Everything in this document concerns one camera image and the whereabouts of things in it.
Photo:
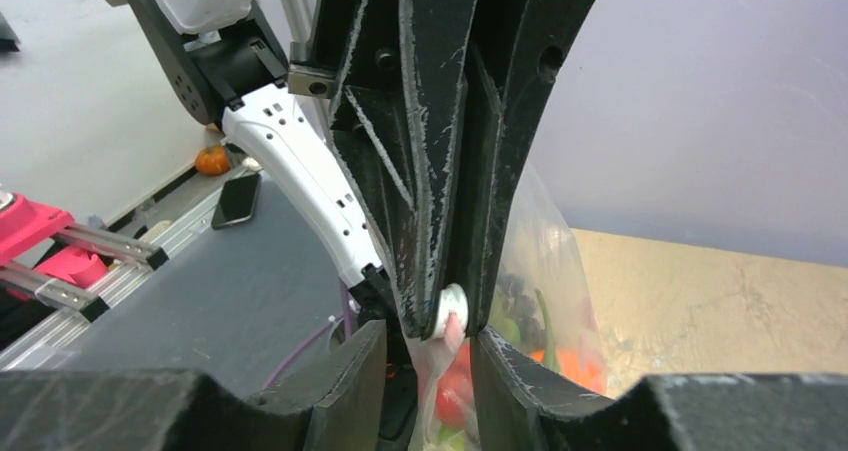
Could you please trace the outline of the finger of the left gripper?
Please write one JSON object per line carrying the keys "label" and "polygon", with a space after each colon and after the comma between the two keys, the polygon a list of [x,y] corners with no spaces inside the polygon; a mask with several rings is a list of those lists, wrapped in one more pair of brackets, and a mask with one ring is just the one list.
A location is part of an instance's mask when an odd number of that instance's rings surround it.
{"label": "finger of the left gripper", "polygon": [[549,95],[596,0],[479,0],[465,59],[447,281],[468,300],[466,333],[486,326],[506,226]]}
{"label": "finger of the left gripper", "polygon": [[435,332],[456,204],[478,0],[316,0],[295,89],[329,103],[329,142],[365,211],[405,334]]}

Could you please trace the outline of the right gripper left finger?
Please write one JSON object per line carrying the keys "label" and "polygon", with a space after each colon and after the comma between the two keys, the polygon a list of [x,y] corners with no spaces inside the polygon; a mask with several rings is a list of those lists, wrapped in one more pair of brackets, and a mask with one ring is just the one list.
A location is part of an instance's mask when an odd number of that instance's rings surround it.
{"label": "right gripper left finger", "polygon": [[387,333],[381,321],[332,355],[241,399],[192,370],[14,371],[1,376],[5,450],[372,450]]}

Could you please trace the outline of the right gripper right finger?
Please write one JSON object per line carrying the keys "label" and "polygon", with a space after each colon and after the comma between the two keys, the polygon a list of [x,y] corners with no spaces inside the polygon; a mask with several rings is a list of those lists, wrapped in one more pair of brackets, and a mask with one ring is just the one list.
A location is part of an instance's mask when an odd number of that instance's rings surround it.
{"label": "right gripper right finger", "polygon": [[617,399],[524,356],[490,329],[471,342],[485,450],[844,450],[847,378],[646,375]]}

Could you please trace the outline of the toy green bean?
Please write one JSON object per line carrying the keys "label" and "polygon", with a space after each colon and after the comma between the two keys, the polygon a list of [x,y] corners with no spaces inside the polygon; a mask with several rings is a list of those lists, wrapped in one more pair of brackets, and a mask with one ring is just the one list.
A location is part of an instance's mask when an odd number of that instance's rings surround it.
{"label": "toy green bean", "polygon": [[543,292],[539,288],[535,288],[534,291],[536,299],[538,301],[539,310],[542,315],[544,331],[544,346],[542,348],[540,362],[547,369],[555,373],[560,373],[562,371],[561,363],[558,355],[555,331],[553,330],[553,322],[550,317],[547,301],[544,297]]}

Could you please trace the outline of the clear zip top bag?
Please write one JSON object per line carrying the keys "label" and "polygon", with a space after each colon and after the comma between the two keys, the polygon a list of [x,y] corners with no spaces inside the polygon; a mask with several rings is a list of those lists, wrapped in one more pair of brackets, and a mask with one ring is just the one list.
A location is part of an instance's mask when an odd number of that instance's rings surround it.
{"label": "clear zip top bag", "polygon": [[[477,450],[479,432],[463,288],[447,286],[428,340],[410,339],[418,374],[411,450]],[[526,166],[513,198],[489,326],[545,368],[602,396],[607,368],[576,239],[541,178]]]}

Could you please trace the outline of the toy red apple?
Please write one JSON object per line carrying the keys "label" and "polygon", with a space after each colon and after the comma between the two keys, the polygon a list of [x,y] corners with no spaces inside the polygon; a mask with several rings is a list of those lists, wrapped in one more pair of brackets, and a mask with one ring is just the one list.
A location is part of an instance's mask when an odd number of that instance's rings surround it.
{"label": "toy red apple", "polygon": [[473,424],[474,412],[470,344],[466,342],[438,380],[435,417],[449,428],[469,429]]}

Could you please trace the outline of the toy orange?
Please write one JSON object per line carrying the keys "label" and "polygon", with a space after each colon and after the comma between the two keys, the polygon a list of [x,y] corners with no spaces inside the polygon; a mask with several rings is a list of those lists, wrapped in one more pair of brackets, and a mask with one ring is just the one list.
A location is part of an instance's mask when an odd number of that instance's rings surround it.
{"label": "toy orange", "polygon": [[580,352],[557,348],[557,373],[598,394],[607,391],[607,369],[604,359],[594,351]]}

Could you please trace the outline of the toy green apple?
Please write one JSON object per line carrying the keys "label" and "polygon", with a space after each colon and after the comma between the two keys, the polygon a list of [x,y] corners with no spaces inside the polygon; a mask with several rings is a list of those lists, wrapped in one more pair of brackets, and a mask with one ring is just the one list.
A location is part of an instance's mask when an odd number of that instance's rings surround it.
{"label": "toy green apple", "polygon": [[511,345],[520,345],[521,332],[518,323],[509,315],[503,299],[498,295],[493,296],[488,324]]}

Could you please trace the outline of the toy black grapes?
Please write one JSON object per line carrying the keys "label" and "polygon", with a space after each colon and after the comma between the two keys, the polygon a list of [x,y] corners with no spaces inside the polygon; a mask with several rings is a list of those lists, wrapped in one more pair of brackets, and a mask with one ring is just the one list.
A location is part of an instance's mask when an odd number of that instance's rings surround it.
{"label": "toy black grapes", "polygon": [[518,323],[521,343],[518,349],[534,351],[544,345],[543,324],[537,300],[527,290],[523,278],[505,274],[498,278],[496,295],[503,299],[509,315]]}

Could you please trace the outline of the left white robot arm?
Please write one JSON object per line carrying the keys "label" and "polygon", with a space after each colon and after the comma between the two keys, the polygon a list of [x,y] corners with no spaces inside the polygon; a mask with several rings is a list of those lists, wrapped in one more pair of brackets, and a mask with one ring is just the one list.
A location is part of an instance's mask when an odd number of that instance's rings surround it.
{"label": "left white robot arm", "polygon": [[440,336],[445,289],[484,328],[510,206],[596,0],[316,0],[284,48],[259,0],[128,6],[176,97],[256,159],[363,307]]}

